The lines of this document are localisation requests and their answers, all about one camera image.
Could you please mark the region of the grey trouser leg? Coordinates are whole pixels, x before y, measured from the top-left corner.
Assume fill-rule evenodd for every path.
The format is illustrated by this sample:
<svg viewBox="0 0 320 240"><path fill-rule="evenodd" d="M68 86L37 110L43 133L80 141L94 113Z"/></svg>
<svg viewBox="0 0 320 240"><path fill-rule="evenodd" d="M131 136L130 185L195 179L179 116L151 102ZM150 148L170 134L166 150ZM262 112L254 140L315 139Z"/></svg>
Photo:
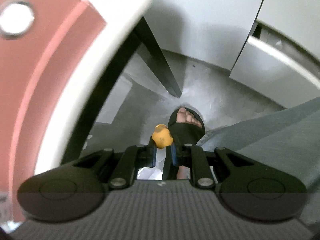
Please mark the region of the grey trouser leg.
<svg viewBox="0 0 320 240"><path fill-rule="evenodd" d="M319 227L319 98L211 130L197 144L228 148L300 179L310 192L300 218Z"/></svg>

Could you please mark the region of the yellow handled screwdriver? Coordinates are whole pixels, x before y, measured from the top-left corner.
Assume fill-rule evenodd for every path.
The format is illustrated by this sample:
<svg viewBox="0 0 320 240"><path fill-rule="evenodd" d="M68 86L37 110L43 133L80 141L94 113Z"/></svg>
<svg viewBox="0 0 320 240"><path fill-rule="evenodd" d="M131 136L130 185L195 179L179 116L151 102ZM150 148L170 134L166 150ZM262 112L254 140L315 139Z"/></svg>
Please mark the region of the yellow handled screwdriver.
<svg viewBox="0 0 320 240"><path fill-rule="evenodd" d="M164 124L157 125L151 137L156 145L157 174L155 178L166 180L170 167L170 150L173 144L173 138L168 127Z"/></svg>

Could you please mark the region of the white cabinet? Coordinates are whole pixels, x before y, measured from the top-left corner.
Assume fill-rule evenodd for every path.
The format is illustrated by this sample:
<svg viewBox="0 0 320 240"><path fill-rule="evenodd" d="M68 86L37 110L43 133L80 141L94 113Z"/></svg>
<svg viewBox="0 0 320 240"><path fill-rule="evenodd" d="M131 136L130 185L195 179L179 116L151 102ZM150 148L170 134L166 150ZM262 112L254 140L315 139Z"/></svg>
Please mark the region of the white cabinet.
<svg viewBox="0 0 320 240"><path fill-rule="evenodd" d="M162 49L283 107L319 96L319 0L153 0L145 18Z"/></svg>

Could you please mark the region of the black sofa frame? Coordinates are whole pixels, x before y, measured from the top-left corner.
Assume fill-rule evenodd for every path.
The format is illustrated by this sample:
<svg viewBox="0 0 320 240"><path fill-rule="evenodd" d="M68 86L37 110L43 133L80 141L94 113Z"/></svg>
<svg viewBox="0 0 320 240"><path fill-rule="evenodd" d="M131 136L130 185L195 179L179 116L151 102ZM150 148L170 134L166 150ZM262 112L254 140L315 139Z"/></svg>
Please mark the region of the black sofa frame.
<svg viewBox="0 0 320 240"><path fill-rule="evenodd" d="M85 101L71 132L71 138L62 152L62 157L59 160L60 165L79 158L87 136L113 88L123 85L124 88L121 91L128 92L130 90L129 81L121 77L121 74L134 53L138 53L170 95L176 98L181 97L182 91L174 74L146 19L143 17L106 66L89 98Z"/></svg>

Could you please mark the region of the pink storage box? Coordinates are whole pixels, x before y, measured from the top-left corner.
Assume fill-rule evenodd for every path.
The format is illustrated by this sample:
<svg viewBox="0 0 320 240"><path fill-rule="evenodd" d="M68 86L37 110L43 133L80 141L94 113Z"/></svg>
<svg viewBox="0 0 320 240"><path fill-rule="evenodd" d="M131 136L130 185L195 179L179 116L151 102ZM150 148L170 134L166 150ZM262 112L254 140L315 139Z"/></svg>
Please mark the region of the pink storage box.
<svg viewBox="0 0 320 240"><path fill-rule="evenodd" d="M59 166L109 62L152 0L1 0L1 210Z"/></svg>

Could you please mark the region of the black sandal foot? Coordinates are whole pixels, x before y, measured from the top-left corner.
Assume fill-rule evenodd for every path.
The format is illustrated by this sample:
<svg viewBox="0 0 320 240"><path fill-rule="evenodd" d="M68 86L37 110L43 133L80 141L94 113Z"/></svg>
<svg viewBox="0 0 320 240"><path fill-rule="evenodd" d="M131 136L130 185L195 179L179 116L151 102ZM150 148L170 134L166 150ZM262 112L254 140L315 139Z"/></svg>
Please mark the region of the black sandal foot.
<svg viewBox="0 0 320 240"><path fill-rule="evenodd" d="M166 149L162 178L164 180L188 179L187 169L191 166L191 158L179 159L176 153L181 146L196 145L200 141L206 133L204 123L198 113L181 106L171 114L168 129L174 141Z"/></svg>

